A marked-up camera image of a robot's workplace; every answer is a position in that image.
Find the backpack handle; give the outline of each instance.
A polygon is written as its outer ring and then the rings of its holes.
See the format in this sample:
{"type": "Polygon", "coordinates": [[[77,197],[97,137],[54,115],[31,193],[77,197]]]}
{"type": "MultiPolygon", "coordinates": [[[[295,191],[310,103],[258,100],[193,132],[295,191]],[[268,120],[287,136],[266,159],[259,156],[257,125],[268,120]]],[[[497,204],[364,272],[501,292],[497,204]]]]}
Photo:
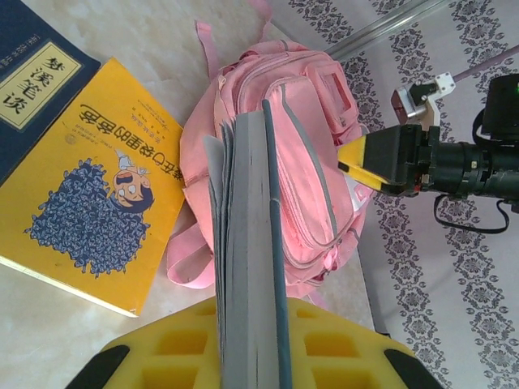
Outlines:
{"type": "Polygon", "coordinates": [[[200,40],[202,49],[204,50],[205,59],[208,62],[209,79],[213,80],[220,70],[220,61],[218,60],[217,47],[214,45],[214,41],[212,40],[211,25],[197,20],[195,21],[195,28],[196,35],[198,35],[198,39],[200,40]]]}
{"type": "Polygon", "coordinates": [[[183,233],[172,237],[166,248],[166,269],[169,280],[175,284],[192,289],[205,289],[214,284],[214,260],[212,258],[194,279],[184,280],[178,275],[178,268],[181,262],[190,260],[189,267],[192,267],[191,256],[204,248],[209,250],[198,223],[193,224],[183,233]]]}

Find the book title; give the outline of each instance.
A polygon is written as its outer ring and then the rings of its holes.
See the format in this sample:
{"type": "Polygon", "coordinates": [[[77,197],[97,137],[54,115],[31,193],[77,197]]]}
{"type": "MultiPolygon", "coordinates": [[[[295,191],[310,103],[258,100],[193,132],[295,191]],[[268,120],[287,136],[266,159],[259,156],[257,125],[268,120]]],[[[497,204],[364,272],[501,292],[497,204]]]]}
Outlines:
{"type": "Polygon", "coordinates": [[[0,83],[0,118],[22,132],[81,65],[48,42],[0,83]]]}
{"type": "MultiPolygon", "coordinates": [[[[141,156],[150,158],[155,165],[161,167],[164,173],[173,176],[176,180],[181,181],[183,179],[180,168],[168,161],[165,158],[165,154],[157,149],[157,144],[159,144],[161,140],[160,137],[157,136],[158,131],[152,131],[145,126],[144,121],[146,119],[144,117],[139,114],[137,116],[134,113],[132,114],[132,119],[136,122],[137,126],[145,127],[144,132],[150,136],[148,141],[134,134],[125,126],[119,126],[116,122],[103,116],[99,111],[89,105],[82,104],[81,109],[79,119],[81,119],[82,122],[96,126],[97,130],[103,135],[111,135],[118,139],[119,142],[126,144],[130,149],[138,151],[141,156]]],[[[161,120],[158,120],[158,122],[163,126],[165,125],[161,120]]]]}

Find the yellow foam block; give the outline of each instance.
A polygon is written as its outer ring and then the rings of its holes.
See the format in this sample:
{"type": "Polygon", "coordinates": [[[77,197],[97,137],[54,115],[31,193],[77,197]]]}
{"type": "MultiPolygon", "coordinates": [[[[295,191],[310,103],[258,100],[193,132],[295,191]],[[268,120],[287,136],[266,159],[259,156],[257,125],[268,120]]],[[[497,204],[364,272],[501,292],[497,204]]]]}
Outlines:
{"type": "MultiPolygon", "coordinates": [[[[130,351],[104,388],[219,388],[215,305],[211,298],[107,344],[130,351]]],[[[288,307],[295,389],[407,388],[384,355],[413,357],[407,347],[305,301],[290,298],[288,307]]]]}

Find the gray book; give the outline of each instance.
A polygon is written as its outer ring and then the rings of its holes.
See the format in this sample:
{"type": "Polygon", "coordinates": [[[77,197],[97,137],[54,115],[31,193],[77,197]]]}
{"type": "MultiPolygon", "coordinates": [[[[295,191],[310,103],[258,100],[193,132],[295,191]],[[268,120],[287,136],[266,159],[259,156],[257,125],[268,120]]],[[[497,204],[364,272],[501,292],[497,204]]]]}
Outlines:
{"type": "Polygon", "coordinates": [[[292,387],[280,190],[268,102],[207,137],[224,389],[292,387]]]}

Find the blue book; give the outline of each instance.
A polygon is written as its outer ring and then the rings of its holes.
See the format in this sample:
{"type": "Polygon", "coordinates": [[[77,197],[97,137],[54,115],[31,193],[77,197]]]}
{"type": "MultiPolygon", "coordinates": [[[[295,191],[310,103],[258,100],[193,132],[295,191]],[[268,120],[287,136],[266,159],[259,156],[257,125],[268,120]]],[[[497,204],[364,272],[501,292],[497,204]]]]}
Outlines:
{"type": "Polygon", "coordinates": [[[221,387],[292,387],[272,112],[204,139],[212,204],[221,387]]]}
{"type": "Polygon", "coordinates": [[[101,64],[20,0],[0,2],[0,26],[1,185],[101,64]]]}

